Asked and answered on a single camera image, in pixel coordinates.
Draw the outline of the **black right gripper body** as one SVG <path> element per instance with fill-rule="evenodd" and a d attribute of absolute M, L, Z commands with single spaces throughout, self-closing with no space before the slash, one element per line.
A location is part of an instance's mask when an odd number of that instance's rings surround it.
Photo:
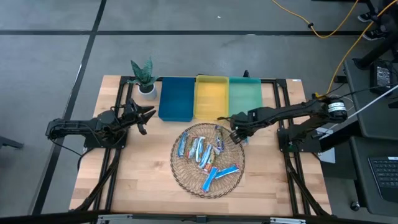
<path fill-rule="evenodd" d="M 238 134 L 254 133 L 249 117 L 243 112 L 231 115 L 229 123 L 231 130 Z"/>

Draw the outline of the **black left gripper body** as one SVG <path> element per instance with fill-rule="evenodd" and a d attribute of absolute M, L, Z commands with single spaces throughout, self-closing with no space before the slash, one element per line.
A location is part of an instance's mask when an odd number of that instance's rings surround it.
<path fill-rule="evenodd" d="M 129 128 L 136 124 L 139 132 L 142 135 L 146 135 L 147 131 L 144 128 L 146 123 L 143 123 L 142 120 L 142 115 L 145 113 L 138 113 L 136 111 L 136 106 L 139 105 L 132 98 L 128 99 L 127 103 L 124 105 L 124 112 L 121 116 L 121 126 L 123 128 Z"/>

